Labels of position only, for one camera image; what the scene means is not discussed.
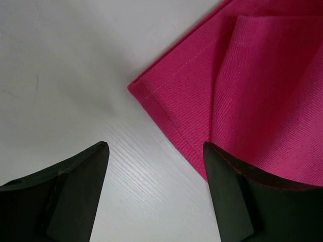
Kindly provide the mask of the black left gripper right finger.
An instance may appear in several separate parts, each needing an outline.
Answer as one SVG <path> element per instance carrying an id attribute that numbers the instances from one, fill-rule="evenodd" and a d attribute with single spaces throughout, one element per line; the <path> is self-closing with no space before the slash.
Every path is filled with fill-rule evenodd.
<path id="1" fill-rule="evenodd" d="M 322 187 L 285 179 L 211 142 L 203 160 L 221 241 L 322 241 Z"/>

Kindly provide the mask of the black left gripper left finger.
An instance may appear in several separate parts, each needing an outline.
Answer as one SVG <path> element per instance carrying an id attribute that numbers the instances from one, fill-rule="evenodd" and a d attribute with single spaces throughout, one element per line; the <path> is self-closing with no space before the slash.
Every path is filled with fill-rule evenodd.
<path id="1" fill-rule="evenodd" d="M 1 241 L 90 241 L 107 142 L 1 186 Z"/>

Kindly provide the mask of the pink trousers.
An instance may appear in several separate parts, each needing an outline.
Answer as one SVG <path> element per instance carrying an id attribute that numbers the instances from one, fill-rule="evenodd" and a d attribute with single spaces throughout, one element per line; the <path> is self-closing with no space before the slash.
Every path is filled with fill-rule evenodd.
<path id="1" fill-rule="evenodd" d="M 322 1 L 224 1 L 128 89 L 202 177 L 210 141 L 322 185 Z"/>

